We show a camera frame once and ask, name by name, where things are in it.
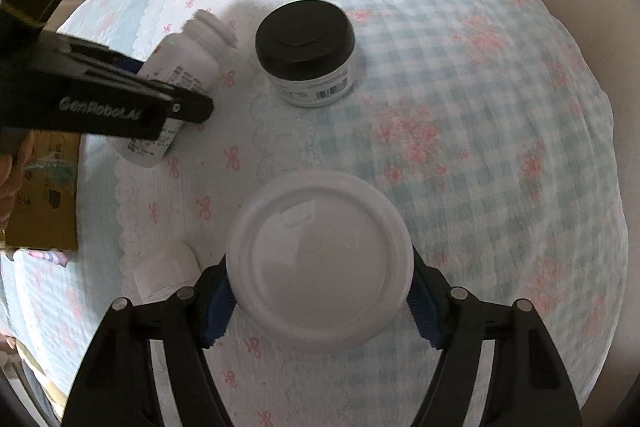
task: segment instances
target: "floral pattern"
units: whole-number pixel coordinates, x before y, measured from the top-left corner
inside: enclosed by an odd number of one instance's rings
[[[543,318],[558,305],[558,282],[561,277],[562,267],[551,257],[544,257],[539,261],[535,275],[522,291],[522,296],[532,302]]]
[[[375,19],[387,19],[393,16],[389,10],[355,9],[345,12],[352,23],[364,24]]]
[[[480,63],[489,62],[504,48],[502,36],[480,14],[463,20],[460,30],[451,35],[451,40],[463,44],[468,56]]]
[[[404,182],[407,176],[417,175],[430,183],[433,192],[446,190],[450,161],[460,162],[460,158],[450,157],[429,108],[407,100],[375,108],[366,95],[361,97],[361,102],[374,112],[366,130],[355,133],[385,150],[389,163],[381,179],[393,185]]]
[[[534,201],[538,201],[542,196],[542,174],[545,172],[544,151],[544,141],[537,140],[535,146],[519,158],[520,188],[524,195]]]

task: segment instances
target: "jar label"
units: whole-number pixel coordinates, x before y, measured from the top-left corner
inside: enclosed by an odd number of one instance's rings
[[[353,84],[348,66],[331,74],[320,83],[305,86],[308,82],[291,82],[287,87],[280,87],[280,96],[291,103],[303,103],[310,106],[324,105]]]

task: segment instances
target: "pink flower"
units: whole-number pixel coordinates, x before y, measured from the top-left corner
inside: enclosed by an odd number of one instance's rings
[[[520,163],[520,168],[524,175],[529,178],[537,178],[543,171],[542,161],[537,156],[527,152]]]
[[[356,22],[367,22],[371,18],[371,10],[352,10],[349,15]]]
[[[271,413],[269,411],[258,411],[258,416],[260,417],[260,425],[264,424],[264,427],[273,427]]]
[[[260,349],[260,341],[255,337],[250,337],[248,341],[244,341],[244,345],[247,347],[247,352],[251,353],[256,359],[262,357],[262,350]]]
[[[398,167],[389,167],[385,171],[386,181],[390,183],[399,182],[402,179],[402,169]]]
[[[225,382],[236,389],[238,387],[238,384],[236,383],[236,374],[233,371],[227,371],[224,375]]]
[[[412,163],[427,163],[430,153],[423,149],[419,143],[412,141],[404,147],[404,156]]]
[[[379,141],[385,143],[395,142],[400,139],[398,126],[393,121],[381,121],[374,127],[373,133]]]
[[[498,35],[490,28],[485,28],[471,37],[471,43],[476,48],[499,50],[502,48],[502,41]]]
[[[433,145],[433,142],[435,142],[435,139],[438,136],[438,128],[436,124],[429,122],[420,126],[418,129],[415,129],[412,132],[412,136],[420,142],[421,146],[429,147]]]
[[[398,119],[398,125],[400,129],[410,132],[418,127],[418,122],[415,120],[415,118],[401,117]]]
[[[479,26],[486,26],[486,24],[486,19],[481,15],[474,15],[465,21],[467,28],[478,28]]]

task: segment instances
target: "finger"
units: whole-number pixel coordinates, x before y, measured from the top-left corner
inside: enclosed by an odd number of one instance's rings
[[[22,169],[24,164],[29,161],[29,158],[31,158],[31,155],[33,154],[34,143],[35,135],[33,134],[33,131],[29,131],[24,140],[22,140],[22,145],[20,145],[20,149],[18,150],[15,166]]]
[[[15,195],[7,196],[0,200],[0,222],[9,220],[9,216],[11,216],[11,211],[14,209],[14,203],[15,203]]]
[[[11,166],[13,163],[14,159],[11,158],[11,155],[0,155],[0,185],[4,184],[9,177],[9,174],[11,174]]]
[[[9,196],[15,196],[16,192],[18,192],[22,187],[23,176],[24,172],[22,171],[22,168],[14,166],[14,168],[11,169],[9,177],[2,185],[0,185],[0,200]]]

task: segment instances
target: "bed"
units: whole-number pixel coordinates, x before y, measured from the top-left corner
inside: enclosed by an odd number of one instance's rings
[[[241,45],[221,61],[212,119],[185,126],[157,168],[84,138],[78,254],[67,268],[3,258],[0,325],[68,392],[109,302],[139,300],[140,253],[181,239],[202,267],[215,263],[255,188],[332,168],[390,197],[449,281],[484,300],[531,299],[583,404],[620,313],[626,225],[609,102],[571,35],[540,0],[329,0],[354,24],[362,76],[343,102],[305,112],[277,99],[251,52],[257,24],[287,1],[88,0],[65,23],[143,60],[202,8]],[[324,358],[271,344],[236,312],[207,352],[232,418],[248,425],[408,424],[437,356],[407,310],[365,346]],[[481,404],[475,393],[470,425]]]

